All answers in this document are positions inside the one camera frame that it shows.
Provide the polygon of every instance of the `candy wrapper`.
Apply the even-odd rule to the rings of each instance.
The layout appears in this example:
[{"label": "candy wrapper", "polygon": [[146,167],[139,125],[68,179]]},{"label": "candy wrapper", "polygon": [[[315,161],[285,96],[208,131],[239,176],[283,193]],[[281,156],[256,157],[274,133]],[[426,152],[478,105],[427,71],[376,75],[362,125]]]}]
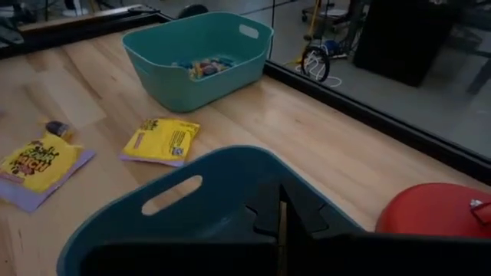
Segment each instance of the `candy wrapper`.
[{"label": "candy wrapper", "polygon": [[94,154],[46,134],[2,160],[0,197],[32,212]]},{"label": "candy wrapper", "polygon": [[122,160],[182,166],[199,125],[174,119],[149,119],[131,137]]}]

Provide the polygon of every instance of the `wooden table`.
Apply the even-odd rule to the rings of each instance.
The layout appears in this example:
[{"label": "wooden table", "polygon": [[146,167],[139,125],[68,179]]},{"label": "wooden table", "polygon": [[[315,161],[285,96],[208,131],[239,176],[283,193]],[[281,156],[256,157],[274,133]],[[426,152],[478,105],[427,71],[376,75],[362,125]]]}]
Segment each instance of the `wooden table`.
[{"label": "wooden table", "polygon": [[41,117],[71,124],[75,142],[97,151],[36,212],[0,204],[1,276],[54,275],[62,246],[90,214],[172,170],[118,159],[149,117],[201,124],[189,160],[234,144],[271,150],[367,230],[392,197],[418,183],[489,190],[268,77],[195,112],[170,113],[141,87],[121,34],[3,60],[0,72],[0,156],[38,136]]}]

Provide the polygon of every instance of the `red lid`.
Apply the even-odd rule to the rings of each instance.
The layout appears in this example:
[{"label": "red lid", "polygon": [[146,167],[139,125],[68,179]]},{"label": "red lid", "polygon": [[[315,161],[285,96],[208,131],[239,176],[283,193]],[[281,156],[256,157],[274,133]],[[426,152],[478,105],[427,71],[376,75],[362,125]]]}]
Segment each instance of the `red lid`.
[{"label": "red lid", "polygon": [[[471,201],[477,206],[471,207]],[[398,194],[376,232],[491,238],[491,194],[447,183],[427,183]]]}]

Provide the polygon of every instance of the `purple wrapper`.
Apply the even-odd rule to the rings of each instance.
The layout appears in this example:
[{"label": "purple wrapper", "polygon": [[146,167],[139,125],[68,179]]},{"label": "purple wrapper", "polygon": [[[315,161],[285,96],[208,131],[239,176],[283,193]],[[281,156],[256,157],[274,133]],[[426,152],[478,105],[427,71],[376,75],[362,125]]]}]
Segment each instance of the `purple wrapper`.
[{"label": "purple wrapper", "polygon": [[95,152],[93,150],[85,150],[80,155],[78,161],[68,170],[64,176],[55,184],[51,185],[43,193],[33,192],[30,189],[24,188],[21,184],[12,183],[6,179],[0,179],[0,197],[17,205],[20,209],[27,212],[36,210],[54,191],[60,188],[78,169],[87,163]]},{"label": "purple wrapper", "polygon": [[160,160],[160,159],[133,157],[133,156],[128,156],[128,155],[123,154],[123,153],[120,154],[120,159],[123,161],[140,161],[140,162],[159,163],[159,164],[165,164],[165,165],[174,166],[174,167],[179,167],[179,166],[184,165],[184,160],[164,161],[164,160]]}]

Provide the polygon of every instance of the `basket handle hole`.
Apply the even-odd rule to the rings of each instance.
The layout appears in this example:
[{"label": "basket handle hole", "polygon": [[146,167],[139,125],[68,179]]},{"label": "basket handle hole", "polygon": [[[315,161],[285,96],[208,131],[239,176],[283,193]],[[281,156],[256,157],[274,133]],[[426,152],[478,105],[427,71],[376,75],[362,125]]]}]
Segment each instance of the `basket handle hole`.
[{"label": "basket handle hole", "polygon": [[239,31],[241,34],[247,35],[250,38],[257,39],[259,37],[259,31],[258,30],[254,29],[252,27],[243,25],[243,24],[239,25]]},{"label": "basket handle hole", "polygon": [[203,182],[202,176],[191,176],[174,187],[161,192],[149,201],[145,202],[141,208],[144,215],[155,215],[172,204],[180,201],[184,197],[195,192]]}]

